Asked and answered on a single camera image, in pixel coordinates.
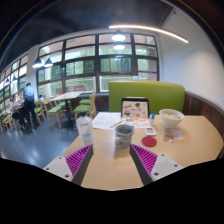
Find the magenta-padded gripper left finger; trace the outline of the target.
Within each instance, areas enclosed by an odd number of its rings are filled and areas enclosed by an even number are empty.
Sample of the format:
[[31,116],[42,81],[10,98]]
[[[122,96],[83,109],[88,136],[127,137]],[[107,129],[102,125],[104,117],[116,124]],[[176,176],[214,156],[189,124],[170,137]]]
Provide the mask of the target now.
[[88,145],[66,157],[56,157],[44,167],[44,170],[76,185],[81,185],[92,156],[93,146]]

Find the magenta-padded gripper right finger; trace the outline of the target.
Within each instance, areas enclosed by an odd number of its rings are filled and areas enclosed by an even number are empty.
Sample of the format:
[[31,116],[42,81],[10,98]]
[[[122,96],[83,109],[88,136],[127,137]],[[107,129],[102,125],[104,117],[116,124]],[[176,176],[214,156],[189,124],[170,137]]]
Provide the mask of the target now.
[[143,185],[150,184],[182,169],[182,166],[168,155],[157,155],[135,144],[130,145],[130,155]]

